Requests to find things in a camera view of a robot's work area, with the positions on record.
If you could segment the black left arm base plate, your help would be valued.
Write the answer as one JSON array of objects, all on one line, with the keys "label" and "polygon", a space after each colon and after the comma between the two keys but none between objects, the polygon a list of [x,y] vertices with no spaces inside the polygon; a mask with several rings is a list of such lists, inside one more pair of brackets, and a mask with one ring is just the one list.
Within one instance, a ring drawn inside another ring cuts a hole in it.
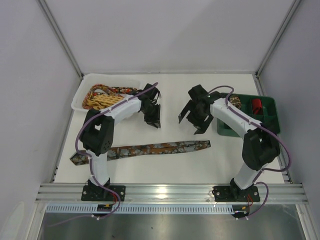
[{"label": "black left arm base plate", "polygon": [[[110,185],[109,189],[117,193],[123,202],[126,196],[125,185]],[[85,185],[82,189],[81,200],[84,202],[113,202],[113,194],[96,185]]]}]

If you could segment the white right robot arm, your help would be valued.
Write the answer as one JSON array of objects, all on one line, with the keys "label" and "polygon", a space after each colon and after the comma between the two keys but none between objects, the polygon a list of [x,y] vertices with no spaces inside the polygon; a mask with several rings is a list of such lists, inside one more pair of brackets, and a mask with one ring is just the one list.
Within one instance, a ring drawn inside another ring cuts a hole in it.
[{"label": "white right robot arm", "polygon": [[181,122],[187,119],[195,128],[195,134],[204,134],[212,120],[217,118],[227,124],[243,140],[243,165],[230,181],[233,192],[248,190],[264,167],[279,154],[278,136],[269,126],[245,114],[231,103],[231,95],[217,90],[209,93],[200,84],[192,87],[190,100],[178,115]]}]

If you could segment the orange grey floral tie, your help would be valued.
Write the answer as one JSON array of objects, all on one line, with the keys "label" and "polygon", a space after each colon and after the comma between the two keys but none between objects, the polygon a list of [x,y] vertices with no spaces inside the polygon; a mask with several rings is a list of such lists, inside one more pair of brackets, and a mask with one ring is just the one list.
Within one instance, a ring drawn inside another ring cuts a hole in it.
[{"label": "orange grey floral tie", "polygon": [[196,152],[211,147],[210,140],[190,140],[112,147],[106,156],[107,161],[144,155],[171,155]]}]

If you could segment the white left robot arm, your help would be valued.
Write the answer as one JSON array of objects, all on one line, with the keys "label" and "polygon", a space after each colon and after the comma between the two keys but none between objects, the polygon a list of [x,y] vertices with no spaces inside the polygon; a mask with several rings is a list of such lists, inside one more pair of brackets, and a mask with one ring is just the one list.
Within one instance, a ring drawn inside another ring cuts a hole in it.
[{"label": "white left robot arm", "polygon": [[89,159],[89,183],[107,190],[110,175],[107,166],[107,153],[114,140],[114,128],[122,120],[135,113],[143,113],[148,125],[159,129],[161,127],[161,105],[157,103],[160,91],[158,83],[147,84],[142,91],[128,94],[116,104],[102,110],[90,109],[79,130],[75,149],[77,153]]}]

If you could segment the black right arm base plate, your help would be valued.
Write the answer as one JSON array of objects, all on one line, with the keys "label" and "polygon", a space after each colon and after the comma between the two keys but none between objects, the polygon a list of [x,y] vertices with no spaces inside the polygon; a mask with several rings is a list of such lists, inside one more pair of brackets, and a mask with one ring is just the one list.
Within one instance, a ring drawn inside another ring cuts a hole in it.
[{"label": "black right arm base plate", "polygon": [[212,194],[216,202],[259,202],[260,195],[258,188],[254,185],[246,188],[239,189],[236,186],[222,185],[214,186]]}]

